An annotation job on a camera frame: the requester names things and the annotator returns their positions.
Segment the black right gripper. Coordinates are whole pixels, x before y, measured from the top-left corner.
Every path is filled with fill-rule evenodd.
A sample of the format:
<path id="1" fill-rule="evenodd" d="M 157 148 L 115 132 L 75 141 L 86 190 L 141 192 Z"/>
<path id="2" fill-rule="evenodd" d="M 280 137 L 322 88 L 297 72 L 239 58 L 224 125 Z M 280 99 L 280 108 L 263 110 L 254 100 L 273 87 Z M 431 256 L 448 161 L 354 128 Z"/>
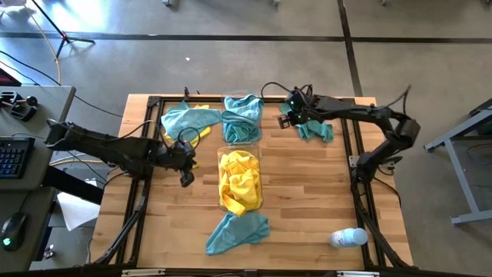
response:
<path id="1" fill-rule="evenodd" d="M 308 97 L 299 90 L 291 91 L 287 104 L 291 110 L 286 115 L 278 116 L 280 129 L 286 129 L 292 124 L 304 124 L 308 121 L 323 122 L 323 118 L 314 110 Z"/>

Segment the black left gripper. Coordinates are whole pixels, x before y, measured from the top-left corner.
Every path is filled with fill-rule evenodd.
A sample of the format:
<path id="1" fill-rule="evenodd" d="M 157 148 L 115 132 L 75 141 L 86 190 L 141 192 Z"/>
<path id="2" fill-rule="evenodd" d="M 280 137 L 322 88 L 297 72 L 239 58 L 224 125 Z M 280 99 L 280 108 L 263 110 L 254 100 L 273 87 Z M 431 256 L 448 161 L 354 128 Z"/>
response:
<path id="1" fill-rule="evenodd" d="M 180 171 L 181 186 L 187 188 L 194 181 L 194 174 L 191 171 L 196 164 L 194 147 L 189 142 L 180 141 L 165 146 L 165 168 Z"/>

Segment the clear plastic basket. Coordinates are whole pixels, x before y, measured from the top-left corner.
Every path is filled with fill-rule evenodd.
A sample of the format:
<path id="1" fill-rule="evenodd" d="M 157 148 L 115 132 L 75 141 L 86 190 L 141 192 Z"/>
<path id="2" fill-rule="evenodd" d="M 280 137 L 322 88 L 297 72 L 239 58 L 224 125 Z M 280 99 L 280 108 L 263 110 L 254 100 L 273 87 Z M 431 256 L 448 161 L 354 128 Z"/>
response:
<path id="1" fill-rule="evenodd" d="M 222 112 L 225 110 L 225 107 L 224 107 L 224 99 L 226 97 L 233 97 L 233 98 L 243 98 L 245 97 L 246 95 L 255 95 L 257 98 L 261 98 L 260 95 L 257 93 L 257 92 L 254 92 L 254 91 L 249 91 L 249 90 L 240 90 L 240 91 L 232 91 L 232 92 L 225 92 L 222 94 Z M 249 144 L 229 144 L 229 145 L 249 145 Z"/>
<path id="2" fill-rule="evenodd" d="M 252 155 L 254 155 L 258 159 L 259 165 L 260 165 L 259 149 L 258 149 L 258 147 L 254 146 L 254 145 L 237 145 L 237 146 L 226 146 L 226 147 L 220 148 L 218 150 L 218 197 L 220 196 L 220 193 L 221 193 L 220 189 L 219 189 L 219 185 L 220 185 L 219 162 L 221 160 L 221 156 L 223 154 L 229 154 L 230 152 L 233 152 L 236 150 L 242 150 L 242 151 L 250 152 Z M 262 180 L 261 180 L 261 184 L 258 186 L 258 192 L 261 192 L 263 195 Z M 241 197 L 237 197 L 236 195 L 233 195 L 233 197 L 236 200 L 241 199 Z"/>

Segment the white paper sheet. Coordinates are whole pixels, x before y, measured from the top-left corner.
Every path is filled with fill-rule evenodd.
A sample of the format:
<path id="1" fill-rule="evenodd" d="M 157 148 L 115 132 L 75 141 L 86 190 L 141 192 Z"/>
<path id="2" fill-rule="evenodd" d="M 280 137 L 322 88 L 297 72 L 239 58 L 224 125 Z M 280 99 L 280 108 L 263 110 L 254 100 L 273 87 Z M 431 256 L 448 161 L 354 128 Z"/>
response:
<path id="1" fill-rule="evenodd" d="M 58 193 L 57 199 L 68 231 L 98 217 L 100 210 L 98 204 L 69 195 L 66 192 Z"/>

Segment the black desk crossbar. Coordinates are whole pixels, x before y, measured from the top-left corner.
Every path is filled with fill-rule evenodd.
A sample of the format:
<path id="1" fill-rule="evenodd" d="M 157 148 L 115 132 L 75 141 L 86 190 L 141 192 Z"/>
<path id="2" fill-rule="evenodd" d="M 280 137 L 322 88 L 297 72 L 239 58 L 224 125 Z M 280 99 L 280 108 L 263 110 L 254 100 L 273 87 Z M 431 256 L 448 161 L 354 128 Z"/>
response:
<path id="1" fill-rule="evenodd" d="M 47 167 L 42 185 L 55 188 L 96 205 L 101 204 L 104 195 L 103 189 L 98 186 L 77 179 L 53 166 Z"/>

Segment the light blue spray bottle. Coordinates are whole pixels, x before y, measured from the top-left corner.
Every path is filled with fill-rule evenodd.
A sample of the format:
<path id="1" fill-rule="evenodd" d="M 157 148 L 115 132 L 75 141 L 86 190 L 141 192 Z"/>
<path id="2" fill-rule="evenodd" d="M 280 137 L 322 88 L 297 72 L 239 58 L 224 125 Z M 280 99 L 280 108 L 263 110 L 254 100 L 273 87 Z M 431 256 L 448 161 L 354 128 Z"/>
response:
<path id="1" fill-rule="evenodd" d="M 336 248 L 352 248 L 362 246 L 367 242 L 367 233 L 361 228 L 338 230 L 331 234 L 330 244 Z"/>

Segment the grey desk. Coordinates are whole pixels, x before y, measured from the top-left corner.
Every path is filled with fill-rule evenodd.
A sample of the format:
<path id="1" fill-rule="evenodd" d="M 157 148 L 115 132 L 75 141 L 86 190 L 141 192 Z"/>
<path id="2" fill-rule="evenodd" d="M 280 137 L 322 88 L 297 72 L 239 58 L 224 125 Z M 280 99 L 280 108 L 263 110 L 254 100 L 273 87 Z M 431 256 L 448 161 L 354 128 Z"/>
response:
<path id="1" fill-rule="evenodd" d="M 0 246 L 0 273 L 23 272 L 30 268 L 48 223 L 48 216 L 55 197 L 55 189 L 42 185 L 52 150 L 45 147 L 49 127 L 48 119 L 66 119 L 75 96 L 72 86 L 21 86 L 1 87 L 3 91 L 14 91 L 23 98 L 35 96 L 37 112 L 23 122 L 9 115 L 0 107 L 0 136 L 34 138 L 34 148 L 27 168 L 21 179 L 0 179 L 0 230 L 6 219 L 16 212 L 28 215 L 25 239 L 22 246 L 7 252 Z"/>

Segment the black keyboard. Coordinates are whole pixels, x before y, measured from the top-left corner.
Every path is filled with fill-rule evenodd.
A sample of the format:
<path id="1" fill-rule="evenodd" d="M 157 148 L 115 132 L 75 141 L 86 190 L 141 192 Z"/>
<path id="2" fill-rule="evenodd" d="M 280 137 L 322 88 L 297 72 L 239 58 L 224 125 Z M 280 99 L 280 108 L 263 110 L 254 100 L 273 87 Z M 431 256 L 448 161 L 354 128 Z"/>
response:
<path id="1" fill-rule="evenodd" d="M 0 179 L 21 179 L 34 148 L 34 138 L 0 136 Z"/>

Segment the black clamp tool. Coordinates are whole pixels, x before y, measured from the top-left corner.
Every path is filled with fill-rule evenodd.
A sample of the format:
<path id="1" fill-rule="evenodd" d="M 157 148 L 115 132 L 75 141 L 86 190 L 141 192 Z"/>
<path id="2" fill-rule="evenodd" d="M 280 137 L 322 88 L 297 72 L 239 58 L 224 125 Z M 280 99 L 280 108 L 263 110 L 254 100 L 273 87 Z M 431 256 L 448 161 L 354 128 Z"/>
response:
<path id="1" fill-rule="evenodd" d="M 37 112 L 38 100 L 35 96 L 23 98 L 14 91 L 0 93 L 0 107 L 6 108 L 13 118 L 28 122 Z"/>

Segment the black computer mouse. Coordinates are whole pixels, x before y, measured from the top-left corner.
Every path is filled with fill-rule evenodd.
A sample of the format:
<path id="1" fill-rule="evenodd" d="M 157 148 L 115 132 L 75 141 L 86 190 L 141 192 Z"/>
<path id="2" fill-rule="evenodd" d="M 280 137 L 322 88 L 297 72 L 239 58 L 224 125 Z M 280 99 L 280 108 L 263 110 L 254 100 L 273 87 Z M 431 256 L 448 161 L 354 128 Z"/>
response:
<path id="1" fill-rule="evenodd" d="M 0 230 L 0 246 L 7 252 L 18 250 L 25 239 L 28 215 L 16 212 L 5 220 Z"/>

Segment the black tripod stand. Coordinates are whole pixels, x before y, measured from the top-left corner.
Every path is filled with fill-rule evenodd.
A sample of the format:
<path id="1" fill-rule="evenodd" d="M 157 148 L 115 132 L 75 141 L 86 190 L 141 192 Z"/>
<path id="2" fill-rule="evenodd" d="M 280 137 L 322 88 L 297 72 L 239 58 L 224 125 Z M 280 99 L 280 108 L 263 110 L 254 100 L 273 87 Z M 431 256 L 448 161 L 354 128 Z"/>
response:
<path id="1" fill-rule="evenodd" d="M 72 42 L 86 42 L 86 43 L 91 43 L 95 44 L 95 41 L 92 39 L 87 39 L 87 38 L 76 38 L 76 37 L 71 37 L 68 36 L 65 32 L 63 32 L 50 18 L 50 16 L 45 12 L 45 10 L 36 2 L 36 0 L 31 0 L 35 7 L 43 14 L 43 16 L 47 19 L 49 24 L 55 29 L 55 31 L 58 33 L 60 36 L 60 44 L 58 46 L 58 50 L 55 54 L 56 58 L 59 58 L 62 49 L 66 46 L 71 44 Z"/>

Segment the black monitor with red glow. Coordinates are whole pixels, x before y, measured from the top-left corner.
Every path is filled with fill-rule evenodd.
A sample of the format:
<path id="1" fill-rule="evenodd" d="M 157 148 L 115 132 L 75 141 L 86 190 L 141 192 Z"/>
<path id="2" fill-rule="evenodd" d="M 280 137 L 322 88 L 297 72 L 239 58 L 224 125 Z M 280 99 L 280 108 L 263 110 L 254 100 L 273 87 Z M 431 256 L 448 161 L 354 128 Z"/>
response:
<path id="1" fill-rule="evenodd" d="M 20 87 L 21 85 L 19 80 L 0 68 L 0 86 Z"/>

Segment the grey metal table frame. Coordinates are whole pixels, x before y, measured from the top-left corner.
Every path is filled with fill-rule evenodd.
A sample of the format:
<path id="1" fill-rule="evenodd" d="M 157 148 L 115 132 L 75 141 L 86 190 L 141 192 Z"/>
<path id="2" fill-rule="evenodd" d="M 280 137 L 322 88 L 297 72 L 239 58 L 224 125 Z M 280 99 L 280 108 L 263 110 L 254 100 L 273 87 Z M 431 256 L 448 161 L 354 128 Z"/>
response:
<path id="1" fill-rule="evenodd" d="M 492 219 L 492 209 L 477 204 L 473 188 L 492 189 L 492 98 L 472 109 L 468 118 L 424 146 L 446 149 L 470 211 L 450 218 L 454 225 Z"/>

